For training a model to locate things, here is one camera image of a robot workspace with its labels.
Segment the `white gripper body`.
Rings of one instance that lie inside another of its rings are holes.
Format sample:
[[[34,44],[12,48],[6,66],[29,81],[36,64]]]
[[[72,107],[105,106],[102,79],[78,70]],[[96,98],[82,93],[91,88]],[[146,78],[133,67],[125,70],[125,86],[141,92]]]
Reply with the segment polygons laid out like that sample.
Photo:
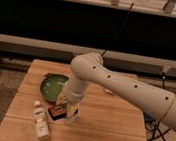
[[[83,93],[74,92],[68,84],[64,84],[62,87],[61,97],[64,102],[69,102],[71,105],[78,105],[79,102],[84,98]]]

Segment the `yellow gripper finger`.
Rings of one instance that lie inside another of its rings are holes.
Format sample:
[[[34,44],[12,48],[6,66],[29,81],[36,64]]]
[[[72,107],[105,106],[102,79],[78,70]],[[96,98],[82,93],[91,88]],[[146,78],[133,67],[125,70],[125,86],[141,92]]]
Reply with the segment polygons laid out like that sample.
[[[58,95],[58,98],[56,99],[56,105],[62,105],[63,103],[65,103],[66,102],[66,96],[65,96],[65,94],[64,93],[60,93],[59,95]]]
[[[70,103],[68,103],[67,105],[66,105],[66,108],[67,108],[67,111],[66,111],[66,113],[67,113],[67,118],[71,118],[71,117],[73,117],[73,115],[75,114],[75,112],[76,112],[76,110],[78,110],[78,106],[76,106],[76,105],[72,105],[72,104],[70,104]]]

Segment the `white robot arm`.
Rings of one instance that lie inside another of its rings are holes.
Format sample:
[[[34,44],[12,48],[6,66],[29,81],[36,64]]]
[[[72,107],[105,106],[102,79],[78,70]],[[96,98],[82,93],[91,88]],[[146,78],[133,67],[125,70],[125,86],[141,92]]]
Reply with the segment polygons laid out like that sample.
[[[62,88],[56,104],[66,104],[67,117],[84,98],[90,83],[96,83],[140,108],[144,113],[164,123],[176,132],[176,94],[151,84],[117,74],[104,68],[98,53],[78,55],[70,63],[71,75]]]

